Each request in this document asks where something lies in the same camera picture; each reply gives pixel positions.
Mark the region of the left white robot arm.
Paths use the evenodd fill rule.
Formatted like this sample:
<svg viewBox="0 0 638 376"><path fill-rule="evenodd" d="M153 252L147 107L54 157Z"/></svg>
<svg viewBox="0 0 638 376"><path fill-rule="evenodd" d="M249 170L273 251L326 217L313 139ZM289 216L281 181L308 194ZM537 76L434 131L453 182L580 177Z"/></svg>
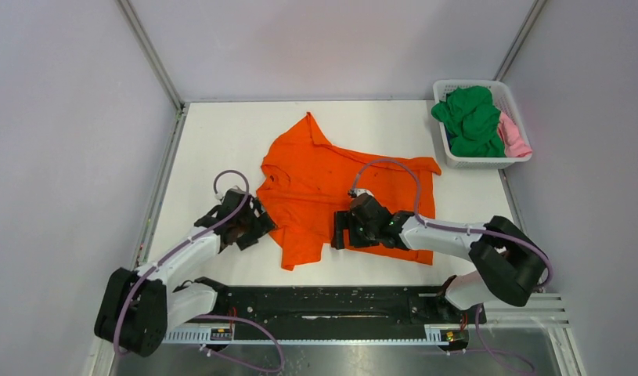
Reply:
<svg viewBox="0 0 638 376"><path fill-rule="evenodd" d="M228 190L161 258L135 269L116 269L110 275L94 335L118 350L146 357L169 332L197 316L212 322L225 319L230 304L225 296L201 282L187 287L182 283L228 246L244 250L275 227L256 197L238 188Z"/></svg>

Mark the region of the orange t shirt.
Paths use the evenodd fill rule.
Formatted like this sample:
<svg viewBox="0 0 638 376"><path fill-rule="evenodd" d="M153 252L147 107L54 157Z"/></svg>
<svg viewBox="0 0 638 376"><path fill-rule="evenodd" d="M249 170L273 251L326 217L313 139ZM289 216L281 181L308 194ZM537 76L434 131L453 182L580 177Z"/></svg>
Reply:
<svg viewBox="0 0 638 376"><path fill-rule="evenodd" d="M442 173L431 157L384 157L334 146L311 114L272 143L261 170L265 181L257 197L276 224L270 236L282 249L286 270L320 261L334 212L349 207L351 186L370 190L391 212L412 210L420 189L419 212L433 218L433 178Z"/></svg>

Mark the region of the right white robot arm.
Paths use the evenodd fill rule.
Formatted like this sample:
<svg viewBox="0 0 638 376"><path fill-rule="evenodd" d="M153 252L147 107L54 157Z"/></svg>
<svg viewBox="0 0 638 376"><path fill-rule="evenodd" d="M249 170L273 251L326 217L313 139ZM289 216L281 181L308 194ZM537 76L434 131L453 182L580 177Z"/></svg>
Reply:
<svg viewBox="0 0 638 376"><path fill-rule="evenodd" d="M413 211L390 212L367 190L351 193L345 211L333 215L331 245L356 249L382 245L402 251L434 251L471 262L473 272L449 278L435 303L440 319L456 322L467 309L490 301L523 307L550 274L550 262L509 219L485 223L429 219Z"/></svg>

